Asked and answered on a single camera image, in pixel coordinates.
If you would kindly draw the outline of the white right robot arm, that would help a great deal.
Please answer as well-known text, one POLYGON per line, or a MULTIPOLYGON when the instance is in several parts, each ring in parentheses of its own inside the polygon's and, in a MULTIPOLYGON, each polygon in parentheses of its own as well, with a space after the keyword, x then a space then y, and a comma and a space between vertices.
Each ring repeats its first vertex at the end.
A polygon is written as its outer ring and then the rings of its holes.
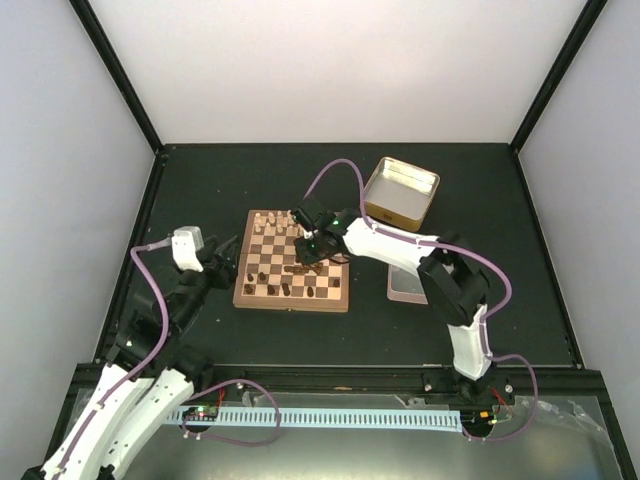
POLYGON ((491 390, 491 366, 481 318, 487 313, 489 281, 462 248, 439 237, 415 235, 372 221, 354 208, 334 213, 309 196, 291 210, 303 229, 296 257, 310 265, 336 255, 367 257, 396 267, 420 282, 427 305, 446 324, 453 348, 458 398, 476 403, 491 390))

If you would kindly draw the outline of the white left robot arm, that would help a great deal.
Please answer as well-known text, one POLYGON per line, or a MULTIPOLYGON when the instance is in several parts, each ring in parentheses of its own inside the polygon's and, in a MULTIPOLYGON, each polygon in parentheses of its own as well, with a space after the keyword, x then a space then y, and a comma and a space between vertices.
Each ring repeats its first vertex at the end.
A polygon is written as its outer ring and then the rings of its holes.
POLYGON ((130 256, 152 300, 134 311, 106 358, 98 383, 64 441, 25 479, 121 479, 164 422, 190 397, 214 388, 213 362, 181 338, 213 289, 235 282, 241 241, 203 238, 185 226, 130 256))

